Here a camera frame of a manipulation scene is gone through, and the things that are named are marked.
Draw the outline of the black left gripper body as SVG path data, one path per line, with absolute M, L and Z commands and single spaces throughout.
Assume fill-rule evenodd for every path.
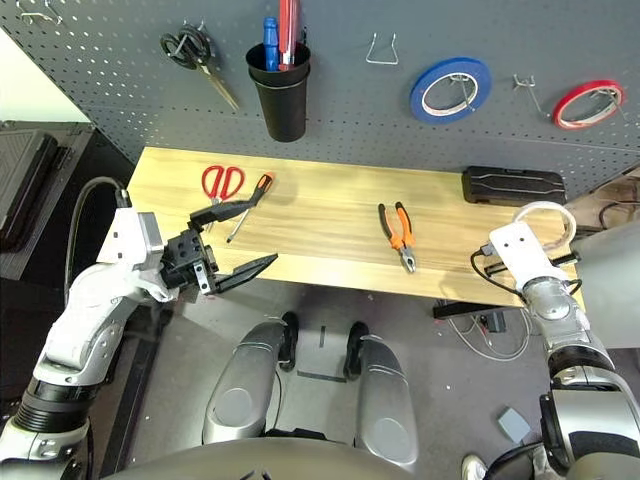
M 204 295 L 215 292 L 218 266 L 213 250 L 197 229 L 189 228 L 168 240 L 161 259 L 161 278 L 168 289 L 196 286 Z

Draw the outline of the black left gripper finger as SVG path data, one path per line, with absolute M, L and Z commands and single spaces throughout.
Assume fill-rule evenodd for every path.
M 230 275 L 214 282 L 214 291 L 222 294 L 253 280 L 277 259 L 278 254 L 274 253 L 236 267 Z
M 191 213 L 188 227 L 200 233 L 206 225 L 234 218 L 257 204 L 258 202 L 255 200 L 237 200 L 210 205 Z

